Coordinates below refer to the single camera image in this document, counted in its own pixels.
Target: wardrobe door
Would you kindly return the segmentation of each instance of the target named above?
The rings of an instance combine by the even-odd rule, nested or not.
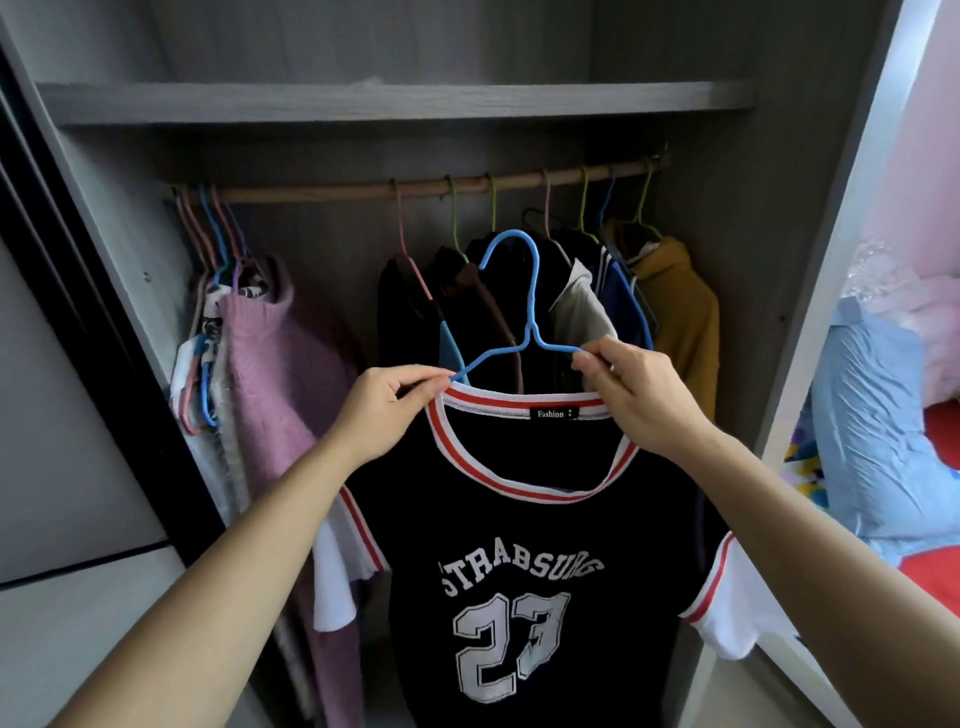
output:
[[[0,591],[4,728],[49,724],[95,667],[183,572],[172,547]],[[228,728],[271,728],[247,688]]]
[[[0,243],[0,585],[165,541]]]

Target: number 23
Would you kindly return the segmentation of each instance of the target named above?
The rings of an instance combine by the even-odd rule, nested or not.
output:
[[[549,599],[526,594],[510,600],[495,595],[486,604],[467,607],[453,620],[453,633],[458,637],[479,640],[488,628],[491,644],[488,647],[465,647],[457,653],[457,674],[460,690],[478,703],[495,703],[516,692],[516,679],[526,680],[537,667],[545,663],[560,646],[560,628],[570,594],[561,592]],[[502,665],[510,641],[510,617],[529,619],[528,642],[516,658],[516,672],[489,683],[483,681],[485,667]]]

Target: hand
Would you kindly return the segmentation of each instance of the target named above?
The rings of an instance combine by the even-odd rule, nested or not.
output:
[[[350,471],[356,470],[396,445],[417,414],[450,385],[453,374],[420,364],[368,369],[353,383],[324,441],[336,443]],[[397,396],[400,387],[417,382],[403,397]]]
[[[611,336],[583,349],[573,354],[573,369],[587,378],[634,444],[676,460],[715,430],[670,357]]]

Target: pink wall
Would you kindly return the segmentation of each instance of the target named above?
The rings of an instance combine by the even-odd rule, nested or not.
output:
[[[960,0],[944,0],[865,237],[921,276],[960,276]]]

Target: white sleeve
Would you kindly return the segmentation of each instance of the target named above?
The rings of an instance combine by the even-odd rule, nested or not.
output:
[[[313,628],[318,632],[334,632],[356,619],[350,582],[369,579],[385,565],[376,545],[365,544],[363,517],[355,505],[350,510],[345,496],[350,497],[346,489],[334,499],[313,544]]]
[[[746,657],[760,635],[797,635],[732,533],[720,543],[707,581],[680,617],[696,627],[704,642],[727,660]]]

